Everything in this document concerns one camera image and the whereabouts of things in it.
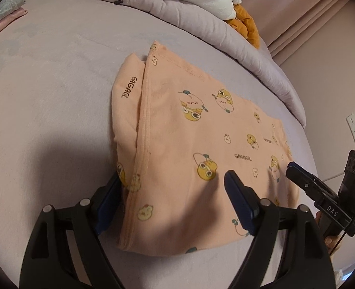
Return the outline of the right hand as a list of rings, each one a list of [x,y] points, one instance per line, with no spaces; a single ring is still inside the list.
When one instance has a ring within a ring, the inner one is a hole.
[[[320,219],[321,219],[322,213],[320,211],[317,211],[315,220],[317,222],[317,225],[320,226]],[[327,247],[327,250],[330,254],[330,257],[332,257],[339,249],[340,249],[340,242],[343,237],[343,234],[337,235],[337,236],[328,236],[324,239],[324,243]]]

